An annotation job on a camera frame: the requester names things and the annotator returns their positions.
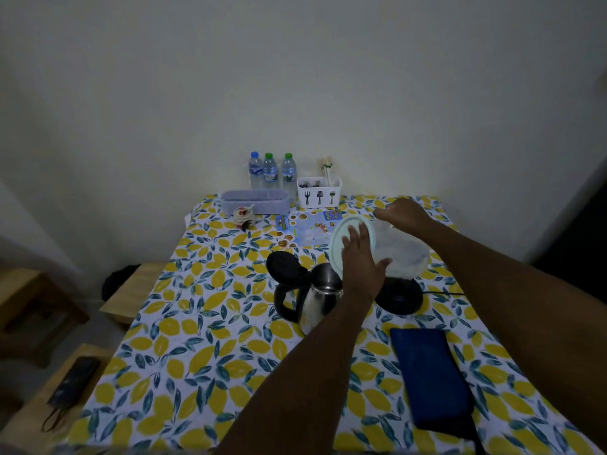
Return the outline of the person's left hand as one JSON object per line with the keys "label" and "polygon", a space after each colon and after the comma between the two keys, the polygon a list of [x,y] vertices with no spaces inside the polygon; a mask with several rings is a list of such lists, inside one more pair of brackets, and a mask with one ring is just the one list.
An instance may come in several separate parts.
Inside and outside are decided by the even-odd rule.
{"label": "person's left hand", "polygon": [[384,281],[375,278],[375,260],[370,249],[367,228],[360,224],[357,232],[349,226],[349,237],[343,237],[343,288],[348,300],[369,308],[380,292]]}

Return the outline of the person's right hand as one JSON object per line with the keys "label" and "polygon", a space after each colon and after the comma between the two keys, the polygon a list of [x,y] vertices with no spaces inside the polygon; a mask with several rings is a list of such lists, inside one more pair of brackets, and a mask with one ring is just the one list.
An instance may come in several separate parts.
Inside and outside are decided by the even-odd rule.
{"label": "person's right hand", "polygon": [[391,225],[414,237],[423,238],[438,225],[438,223],[412,199],[398,198],[396,201],[393,201],[383,208],[386,207],[391,207],[395,211],[395,223]]}

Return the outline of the clear plastic container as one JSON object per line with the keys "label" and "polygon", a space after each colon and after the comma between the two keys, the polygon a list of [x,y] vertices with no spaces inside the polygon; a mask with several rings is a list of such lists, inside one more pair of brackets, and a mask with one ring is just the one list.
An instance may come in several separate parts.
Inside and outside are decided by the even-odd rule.
{"label": "clear plastic container", "polygon": [[391,259],[385,275],[392,278],[412,280],[428,267],[430,249],[423,241],[395,228],[386,221],[373,221],[376,262]]}

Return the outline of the light green round lid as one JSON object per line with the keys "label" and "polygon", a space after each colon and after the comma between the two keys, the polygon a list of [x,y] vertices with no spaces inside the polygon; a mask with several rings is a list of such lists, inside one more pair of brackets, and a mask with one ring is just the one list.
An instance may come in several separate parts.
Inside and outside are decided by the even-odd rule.
{"label": "light green round lid", "polygon": [[331,234],[331,241],[328,247],[328,260],[332,270],[343,279],[343,260],[342,250],[344,248],[343,237],[349,237],[349,226],[358,232],[360,224],[364,224],[368,231],[371,253],[374,254],[376,247],[376,234],[373,229],[373,222],[364,215],[346,215],[337,222]]}

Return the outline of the person's left forearm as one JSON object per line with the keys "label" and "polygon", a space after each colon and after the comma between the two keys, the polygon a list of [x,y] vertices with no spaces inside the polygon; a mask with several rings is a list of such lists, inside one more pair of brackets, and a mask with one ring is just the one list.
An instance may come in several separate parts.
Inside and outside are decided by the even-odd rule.
{"label": "person's left forearm", "polygon": [[331,455],[350,361],[373,297],[344,294],[279,363],[213,455]]}

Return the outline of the black kettle base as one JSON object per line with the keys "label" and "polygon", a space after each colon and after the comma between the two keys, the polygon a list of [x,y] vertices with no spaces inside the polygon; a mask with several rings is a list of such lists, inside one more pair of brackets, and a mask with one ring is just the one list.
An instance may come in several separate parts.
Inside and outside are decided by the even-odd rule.
{"label": "black kettle base", "polygon": [[386,277],[375,304],[394,315],[411,315],[423,304],[424,294],[415,280]]}

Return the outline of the white cutlery holder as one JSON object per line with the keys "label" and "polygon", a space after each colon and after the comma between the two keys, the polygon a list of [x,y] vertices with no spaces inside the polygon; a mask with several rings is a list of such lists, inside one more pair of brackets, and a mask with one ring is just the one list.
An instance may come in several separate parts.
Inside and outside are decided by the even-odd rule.
{"label": "white cutlery holder", "polygon": [[339,177],[329,185],[324,176],[297,179],[297,203],[303,209],[337,208],[340,204],[342,181]]}

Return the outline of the blue snack packet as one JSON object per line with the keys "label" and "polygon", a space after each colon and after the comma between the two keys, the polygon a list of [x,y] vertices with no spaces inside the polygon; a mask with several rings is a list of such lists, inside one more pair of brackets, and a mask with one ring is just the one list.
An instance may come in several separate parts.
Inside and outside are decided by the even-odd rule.
{"label": "blue snack packet", "polygon": [[274,221],[277,245],[280,249],[327,246],[333,230],[342,219],[342,213],[335,209],[310,209],[277,215]]}

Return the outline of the green cap water bottle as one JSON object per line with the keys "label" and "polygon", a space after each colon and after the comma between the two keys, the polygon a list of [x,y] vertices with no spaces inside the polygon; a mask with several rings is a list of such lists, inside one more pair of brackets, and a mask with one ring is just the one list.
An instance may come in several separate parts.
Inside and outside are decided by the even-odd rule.
{"label": "green cap water bottle", "polygon": [[285,153],[281,167],[282,188],[287,191],[289,198],[294,201],[297,197],[297,165],[292,153]]}
{"label": "green cap water bottle", "polygon": [[279,173],[276,160],[270,152],[265,153],[263,160],[263,184],[264,188],[279,189]]}

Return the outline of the dark blue folded cloth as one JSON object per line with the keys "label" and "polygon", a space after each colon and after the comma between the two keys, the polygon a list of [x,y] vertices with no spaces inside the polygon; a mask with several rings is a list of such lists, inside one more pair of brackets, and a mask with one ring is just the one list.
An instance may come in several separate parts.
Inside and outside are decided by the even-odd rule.
{"label": "dark blue folded cloth", "polygon": [[416,428],[477,438],[474,398],[440,329],[392,328],[390,339]]}

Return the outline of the lavender plastic container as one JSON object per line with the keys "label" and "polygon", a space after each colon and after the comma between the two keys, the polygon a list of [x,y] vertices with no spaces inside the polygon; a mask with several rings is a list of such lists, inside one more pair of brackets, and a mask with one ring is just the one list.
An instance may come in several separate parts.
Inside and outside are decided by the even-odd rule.
{"label": "lavender plastic container", "polygon": [[283,189],[224,191],[218,195],[221,213],[232,216],[238,208],[250,208],[256,215],[285,215],[291,209],[290,196]]}

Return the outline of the blue cap water bottle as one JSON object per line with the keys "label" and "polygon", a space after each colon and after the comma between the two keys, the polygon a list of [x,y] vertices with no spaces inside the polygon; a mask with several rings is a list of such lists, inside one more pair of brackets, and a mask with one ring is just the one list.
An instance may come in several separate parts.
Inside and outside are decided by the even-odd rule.
{"label": "blue cap water bottle", "polygon": [[257,151],[251,152],[248,162],[250,188],[260,189],[263,187],[263,160]]}

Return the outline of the lemon print tablecloth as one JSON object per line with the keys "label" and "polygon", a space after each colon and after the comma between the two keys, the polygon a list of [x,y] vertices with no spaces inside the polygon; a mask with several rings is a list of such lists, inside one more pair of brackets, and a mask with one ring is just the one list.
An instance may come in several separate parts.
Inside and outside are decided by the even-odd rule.
{"label": "lemon print tablecloth", "polygon": [[[265,261],[278,251],[274,215],[242,232],[208,195],[186,218],[171,259],[56,453],[202,453],[226,435],[266,377],[303,338],[272,306]],[[474,398],[490,453],[602,451],[527,380],[478,318],[441,257],[416,279],[413,315],[372,304],[359,330],[333,448],[339,452],[463,453],[474,444],[415,427],[391,329],[441,329]]]}

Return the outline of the wooden stool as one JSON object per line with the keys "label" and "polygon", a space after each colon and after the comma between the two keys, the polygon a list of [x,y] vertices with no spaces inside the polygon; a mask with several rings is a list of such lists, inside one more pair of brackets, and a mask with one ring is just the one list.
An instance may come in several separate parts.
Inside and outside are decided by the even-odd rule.
{"label": "wooden stool", "polygon": [[[58,370],[36,391],[33,398],[0,431],[0,455],[50,455],[57,443],[67,436],[69,429],[78,419],[112,355],[110,350],[87,343],[74,350]],[[101,360],[101,364],[77,404],[62,417],[57,428],[43,433],[42,424],[52,411],[47,402],[74,362],[80,357],[96,357]]]}
{"label": "wooden stool", "polygon": [[163,272],[162,263],[143,263],[99,311],[125,331],[148,299]]}
{"label": "wooden stool", "polygon": [[57,345],[89,315],[43,272],[0,267],[0,360],[44,369]]}

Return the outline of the black bag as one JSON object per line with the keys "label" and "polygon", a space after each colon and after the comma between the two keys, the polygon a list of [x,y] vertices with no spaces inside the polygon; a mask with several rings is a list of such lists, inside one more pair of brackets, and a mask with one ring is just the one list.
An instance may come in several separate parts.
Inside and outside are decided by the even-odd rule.
{"label": "black bag", "polygon": [[101,298],[103,302],[109,299],[119,290],[122,285],[135,273],[141,264],[128,265],[122,269],[112,272],[102,283]]}

